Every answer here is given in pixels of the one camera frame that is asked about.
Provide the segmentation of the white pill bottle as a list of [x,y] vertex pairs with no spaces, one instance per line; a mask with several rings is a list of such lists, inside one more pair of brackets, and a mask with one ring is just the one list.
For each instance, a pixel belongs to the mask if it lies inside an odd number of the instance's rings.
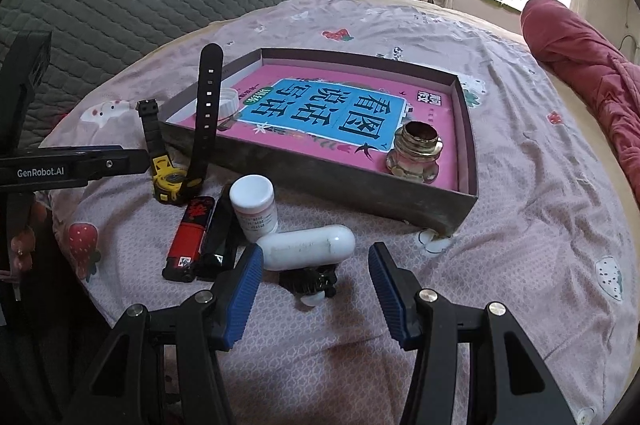
[[273,184],[265,176],[246,175],[233,182],[229,198],[248,242],[278,230]]

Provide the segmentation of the pink patterned bed sheet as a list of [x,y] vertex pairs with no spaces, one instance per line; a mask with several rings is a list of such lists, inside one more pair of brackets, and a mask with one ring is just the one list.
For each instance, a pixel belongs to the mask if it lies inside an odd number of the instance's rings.
[[266,277],[243,338],[220,358],[241,424],[395,424],[413,356],[390,337],[368,272],[384,242],[400,267],[456,304],[502,301],[534,343],[576,422],[600,424],[622,397],[638,327],[639,230],[608,164],[588,144],[527,48],[446,14],[380,0],[288,0],[167,44],[94,89],[47,146],[143,145],[136,103],[165,101],[198,76],[202,47],[227,60],[258,48],[356,52],[462,76],[480,196],[454,236],[284,188],[283,230],[347,226],[357,251],[314,309]]

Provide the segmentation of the white oblong case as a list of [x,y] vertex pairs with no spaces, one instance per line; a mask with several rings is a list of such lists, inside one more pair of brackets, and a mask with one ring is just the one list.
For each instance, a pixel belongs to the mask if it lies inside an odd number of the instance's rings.
[[272,233],[257,240],[269,271],[336,265],[352,257],[355,234],[342,225]]

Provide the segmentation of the grey shallow cardboard box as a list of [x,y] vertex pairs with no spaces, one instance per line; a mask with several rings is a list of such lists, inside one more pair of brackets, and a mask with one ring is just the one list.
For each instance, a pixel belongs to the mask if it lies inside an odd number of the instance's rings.
[[478,196],[477,168],[470,115],[456,75],[416,64],[328,50],[262,48],[225,64],[221,83],[235,84],[242,75],[267,63],[292,64],[349,73],[371,72],[411,84],[434,85],[451,94],[458,163],[458,188],[448,190],[422,182],[338,164],[217,134],[215,164],[240,174],[259,174],[272,182],[355,210],[403,220],[442,234],[456,231]]

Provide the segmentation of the white plastic jar lid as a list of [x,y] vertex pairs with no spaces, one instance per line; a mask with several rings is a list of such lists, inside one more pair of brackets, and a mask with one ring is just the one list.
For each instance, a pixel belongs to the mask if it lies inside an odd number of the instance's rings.
[[[204,98],[205,107],[209,107],[209,100],[214,98],[214,94],[211,92],[205,92],[204,94],[198,95],[198,99]],[[240,110],[240,98],[238,92],[233,88],[224,87],[221,89],[219,95],[217,97],[218,100],[218,110],[217,110],[217,121],[224,122],[225,120],[231,119],[236,112]],[[192,115],[192,119],[195,122],[196,113],[198,113],[198,104],[195,104],[196,111]]]

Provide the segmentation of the red quilted blanket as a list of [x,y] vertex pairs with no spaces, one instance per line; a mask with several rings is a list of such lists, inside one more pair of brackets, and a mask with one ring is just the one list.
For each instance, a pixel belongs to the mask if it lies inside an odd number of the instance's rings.
[[533,56],[582,98],[639,194],[639,67],[557,0],[529,0],[521,31]]

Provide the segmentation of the brass metal fitting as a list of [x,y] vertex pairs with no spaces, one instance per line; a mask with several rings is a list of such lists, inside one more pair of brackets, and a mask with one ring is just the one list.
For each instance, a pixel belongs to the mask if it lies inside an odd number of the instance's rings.
[[396,130],[385,164],[390,174],[430,184],[438,176],[443,148],[442,138],[432,125],[410,121]]

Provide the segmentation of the black gold lighter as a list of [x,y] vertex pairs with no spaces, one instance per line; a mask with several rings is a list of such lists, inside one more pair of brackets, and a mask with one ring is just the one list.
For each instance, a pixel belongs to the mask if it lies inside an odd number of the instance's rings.
[[204,235],[201,255],[194,267],[195,277],[214,282],[221,272],[235,265],[236,251],[245,235],[230,199],[231,184],[222,188],[212,219]]

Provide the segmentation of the red black lighter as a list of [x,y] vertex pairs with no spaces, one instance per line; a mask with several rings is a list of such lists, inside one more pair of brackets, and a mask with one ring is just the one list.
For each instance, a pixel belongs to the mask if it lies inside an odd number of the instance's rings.
[[172,282],[192,282],[201,257],[205,234],[212,220],[215,199],[195,197],[186,204],[178,229],[166,256],[162,276]]

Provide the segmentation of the black hair clip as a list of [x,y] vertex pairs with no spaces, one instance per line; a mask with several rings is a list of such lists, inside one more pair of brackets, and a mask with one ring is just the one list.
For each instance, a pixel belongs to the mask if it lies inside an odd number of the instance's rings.
[[336,265],[323,265],[279,273],[279,285],[306,307],[317,307],[336,295]]

